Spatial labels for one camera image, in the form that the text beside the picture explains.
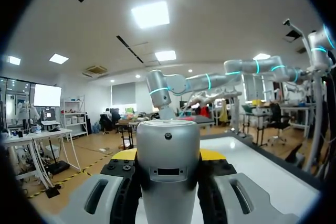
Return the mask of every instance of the white table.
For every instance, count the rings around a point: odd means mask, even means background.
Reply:
[[[34,141],[34,144],[35,144],[36,148],[37,148],[37,143],[36,142],[38,142],[38,141],[42,141],[43,139],[51,138],[51,137],[59,137],[61,139],[62,150],[64,152],[67,163],[70,166],[72,166],[73,168],[77,169],[78,171],[81,171],[80,170],[80,165],[79,165],[79,162],[78,162],[78,159],[77,159],[77,154],[76,154],[76,151],[75,151],[75,146],[73,145],[71,133],[72,133],[72,130],[70,130],[70,129],[60,128],[60,131],[54,131],[54,132],[42,131],[42,133],[39,133],[39,134],[29,133],[27,136],[31,136],[33,138],[33,141]],[[64,141],[63,141],[63,136],[67,135],[67,134],[69,134],[69,136],[70,136],[72,151],[74,152],[73,154],[75,156],[77,166],[70,163],[70,161],[68,159],[67,151],[65,149],[65,145],[64,145]]]
[[[302,217],[319,196],[319,192],[235,137],[201,140],[201,148],[225,155],[237,173],[244,173],[270,194],[271,204],[283,214]],[[202,224],[203,215],[196,194],[191,224]],[[139,199],[136,224],[146,224],[143,200]]]
[[[305,123],[303,124],[297,124],[297,123],[289,123],[291,126],[296,127],[296,128],[300,128],[300,129],[304,129],[304,137],[308,138],[309,135],[309,128],[310,125],[312,123],[312,116],[313,115],[313,110],[314,110],[314,105],[310,105],[310,106],[306,106],[306,107],[286,107],[286,106],[280,106],[281,111],[299,111],[299,110],[303,110],[305,112]]]
[[[27,178],[27,177],[30,177],[30,176],[37,175],[40,178],[43,185],[47,189],[49,188],[49,185],[53,186],[52,184],[50,184],[51,182],[47,182],[46,177],[48,178],[48,176],[46,176],[46,173],[44,174],[43,171],[41,170],[40,163],[37,160],[37,155],[36,155],[35,148],[34,148],[34,141],[33,141],[33,138],[31,136],[23,136],[23,137],[12,136],[12,137],[8,137],[7,139],[5,139],[3,141],[3,145],[5,147],[28,145],[28,147],[30,149],[30,154],[32,156],[31,158],[33,159],[33,163],[34,163],[34,166],[35,166],[36,170],[34,170],[32,172],[17,175],[16,179],[23,179],[23,178]]]
[[[43,183],[43,185],[47,189],[49,188],[48,184],[51,187],[53,187],[53,183],[49,179],[49,177],[48,177],[48,175],[47,175],[47,173],[44,169],[42,159],[41,159],[41,156],[39,154],[38,146],[37,146],[38,141],[42,141],[43,139],[51,138],[51,137],[59,137],[61,139],[62,150],[63,150],[64,155],[66,157],[67,163],[70,166],[72,166],[73,168],[75,168],[77,170],[80,170],[80,166],[79,166],[79,162],[78,162],[78,159],[77,159],[75,147],[74,147],[73,141],[72,141],[71,132],[72,132],[72,130],[70,130],[70,129],[60,128],[60,131],[55,131],[55,132],[43,131],[43,132],[38,133],[38,134],[29,133],[29,134],[27,134],[23,137],[12,136],[12,137],[8,137],[7,139],[5,139],[4,142],[3,142],[5,147],[19,146],[19,145],[26,145],[27,144],[29,146],[31,156],[32,156],[32,159],[33,159],[33,162],[34,162],[34,166],[36,168],[35,171],[18,175],[18,176],[16,176],[16,178],[17,179],[22,179],[22,178],[33,176],[33,175],[36,174],[41,179],[41,182]],[[74,152],[73,154],[75,155],[77,166],[75,166],[75,165],[73,165],[69,162],[68,155],[67,155],[67,152],[66,152],[66,148],[65,148],[65,145],[64,145],[64,141],[63,141],[63,138],[62,138],[62,136],[65,135],[65,134],[70,135],[72,150]]]

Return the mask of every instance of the shelf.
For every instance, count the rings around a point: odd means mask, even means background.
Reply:
[[[83,115],[85,112],[75,112],[75,113],[61,113],[61,115]]]
[[[304,124],[298,124],[298,123],[289,123],[290,126],[294,127],[294,128],[299,128],[299,129],[304,129],[305,127],[308,127]]]
[[[72,135],[72,137],[74,137],[74,136],[80,136],[80,135],[84,135],[84,134],[86,134],[86,131],[81,131],[81,132],[78,132],[78,133],[72,133],[71,135]]]
[[[75,125],[81,125],[81,124],[85,124],[85,122],[83,122],[83,123],[66,124],[65,126],[69,127],[69,126],[75,126]]]
[[[64,102],[68,102],[68,103],[79,103],[79,102],[82,102],[82,101],[64,101]]]

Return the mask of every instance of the ceiling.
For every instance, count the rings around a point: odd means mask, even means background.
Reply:
[[[131,9],[158,1],[167,2],[170,24],[139,28]],[[81,74],[86,68],[101,65],[109,74],[90,81],[110,85],[111,79],[114,84],[143,80],[152,69],[186,76],[222,71],[225,60],[252,59],[261,52],[305,67],[307,55],[296,53],[300,39],[282,39],[290,31],[282,25],[287,18],[305,33],[322,24],[309,0],[33,0],[6,52],[21,58],[21,65],[5,68],[41,78],[64,73],[86,78]],[[175,50],[177,59],[153,61],[153,53],[164,50]],[[54,53],[69,60],[49,62]]]

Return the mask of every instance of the screw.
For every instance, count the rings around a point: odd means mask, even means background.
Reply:
[[[129,165],[124,165],[122,169],[123,169],[123,170],[130,170],[130,169],[131,169],[131,166],[129,166]]]

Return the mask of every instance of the yellow object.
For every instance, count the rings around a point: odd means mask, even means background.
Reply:
[[[137,149],[129,149],[126,151],[120,151],[116,153],[112,159],[123,159],[123,160],[134,160],[135,155],[137,154]],[[201,153],[202,160],[218,160],[218,159],[225,159],[225,156],[219,152],[211,151],[207,149],[199,149]]]
[[[260,106],[260,105],[263,105],[263,102],[260,99],[259,100],[252,100],[252,105]]]
[[[207,149],[199,149],[201,153],[202,160],[219,160],[219,159],[226,159],[225,156],[219,152],[211,151]]]
[[[136,148],[120,151],[116,153],[112,159],[135,160],[135,155],[137,154],[136,152]]]
[[[227,123],[229,121],[229,119],[227,117],[226,101],[225,100],[222,102],[222,110],[221,110],[221,115],[219,117],[219,120],[223,123]]]

